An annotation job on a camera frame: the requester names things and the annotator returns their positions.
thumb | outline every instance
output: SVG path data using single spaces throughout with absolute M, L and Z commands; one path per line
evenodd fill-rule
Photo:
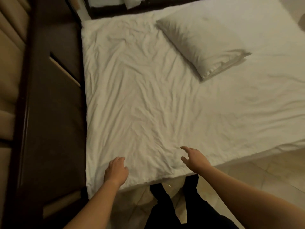
M 183 161 L 184 164 L 186 164 L 187 166 L 189 166 L 189 160 L 186 159 L 185 157 L 181 157 L 181 161 Z

white pillow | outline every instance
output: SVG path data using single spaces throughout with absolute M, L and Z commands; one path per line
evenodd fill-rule
M 158 20 L 157 25 L 203 79 L 249 55 L 238 36 L 193 5 Z
M 131 9 L 141 4 L 143 0 L 124 0 L 127 9 Z

black sock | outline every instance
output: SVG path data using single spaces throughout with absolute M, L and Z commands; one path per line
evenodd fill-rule
M 195 191 L 198 184 L 198 180 L 199 180 L 198 174 L 185 177 L 183 192 Z
M 166 193 L 161 183 L 154 184 L 150 186 L 150 192 L 152 195 L 159 201 L 170 198 L 170 196 Z

person's left leg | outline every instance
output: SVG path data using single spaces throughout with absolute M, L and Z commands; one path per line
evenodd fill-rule
M 158 203 L 152 208 L 144 229 L 155 229 L 157 227 L 181 228 L 180 220 L 176 216 L 170 196 L 166 193 L 162 184 L 151 185 L 150 191 L 158 200 Z

leg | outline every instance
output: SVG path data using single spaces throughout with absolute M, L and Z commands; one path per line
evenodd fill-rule
M 162 184 L 151 185 L 150 191 L 158 200 L 158 203 L 152 208 L 145 229 L 158 227 L 180 228 L 180 220 L 176 216 L 170 196 L 166 193 Z
M 197 192 L 198 175 L 185 178 L 183 192 L 187 211 L 187 224 L 190 228 L 198 226 L 205 228 L 236 228 L 238 227 L 225 216 L 220 215 L 207 201 L 204 201 Z

